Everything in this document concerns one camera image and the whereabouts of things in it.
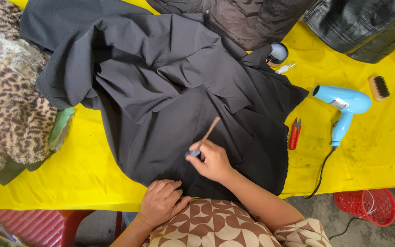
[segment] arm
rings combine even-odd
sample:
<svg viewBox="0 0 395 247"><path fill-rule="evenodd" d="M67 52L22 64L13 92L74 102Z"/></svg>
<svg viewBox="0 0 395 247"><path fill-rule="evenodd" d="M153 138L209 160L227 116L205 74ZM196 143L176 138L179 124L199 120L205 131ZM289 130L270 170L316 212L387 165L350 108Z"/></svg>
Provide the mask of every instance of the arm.
<svg viewBox="0 0 395 247"><path fill-rule="evenodd" d="M194 143L190 150L195 149L197 145L198 143ZM202 176L228 188L255 220L263 222L272 232L304 220L301 213L292 205L236 171L230 165L227 153L222 147L206 140L200 152L203 162L192 155L187 155L186 160L190 161Z"/></svg>
<svg viewBox="0 0 395 247"><path fill-rule="evenodd" d="M141 201L141 210L124 232L110 247L140 247L157 226L167 222L182 211L191 197L180 201L181 181L156 180L150 184Z"/></svg>

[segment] leopard print fabric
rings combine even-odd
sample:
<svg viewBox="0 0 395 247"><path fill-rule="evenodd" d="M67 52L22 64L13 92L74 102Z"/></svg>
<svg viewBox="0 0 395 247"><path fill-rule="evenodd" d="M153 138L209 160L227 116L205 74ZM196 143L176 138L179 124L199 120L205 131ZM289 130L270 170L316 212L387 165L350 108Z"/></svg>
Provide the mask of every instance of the leopard print fabric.
<svg viewBox="0 0 395 247"><path fill-rule="evenodd" d="M0 63L0 170L8 156L21 164L45 159L56 114L34 85Z"/></svg>
<svg viewBox="0 0 395 247"><path fill-rule="evenodd" d="M0 33L8 40L19 39L19 18L22 9L6 0L0 0Z"/></svg>

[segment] person's left hand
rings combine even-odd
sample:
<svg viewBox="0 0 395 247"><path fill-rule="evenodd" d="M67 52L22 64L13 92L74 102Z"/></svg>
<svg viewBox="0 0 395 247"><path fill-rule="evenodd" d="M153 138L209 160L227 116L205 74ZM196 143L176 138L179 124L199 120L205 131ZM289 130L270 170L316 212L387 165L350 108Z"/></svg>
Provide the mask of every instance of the person's left hand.
<svg viewBox="0 0 395 247"><path fill-rule="evenodd" d="M155 228L182 211L191 197L185 196L178 202L182 189L177 188L181 183L169 179L155 180L151 183L141 201L141 210L138 213L141 220Z"/></svg>

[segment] label on hair dryer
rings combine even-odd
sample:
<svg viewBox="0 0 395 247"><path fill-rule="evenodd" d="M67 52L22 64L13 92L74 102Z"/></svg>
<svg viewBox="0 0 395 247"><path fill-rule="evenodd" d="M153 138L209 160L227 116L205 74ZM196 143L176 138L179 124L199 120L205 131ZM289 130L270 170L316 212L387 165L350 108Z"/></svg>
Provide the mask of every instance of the label on hair dryer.
<svg viewBox="0 0 395 247"><path fill-rule="evenodd" d="M345 107L349 106L349 104L345 101L343 101L340 98L335 98L331 103L329 103L329 105L333 106L334 108L338 109L338 110L342 110Z"/></svg>

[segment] black bristles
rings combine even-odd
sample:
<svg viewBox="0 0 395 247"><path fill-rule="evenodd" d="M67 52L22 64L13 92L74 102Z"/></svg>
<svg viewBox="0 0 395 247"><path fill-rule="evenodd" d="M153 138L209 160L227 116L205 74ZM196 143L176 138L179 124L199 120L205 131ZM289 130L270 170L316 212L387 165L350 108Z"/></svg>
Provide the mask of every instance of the black bristles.
<svg viewBox="0 0 395 247"><path fill-rule="evenodd" d="M374 78L374 83L376 84L377 92L383 98L390 95L385 79L381 76L376 76Z"/></svg>

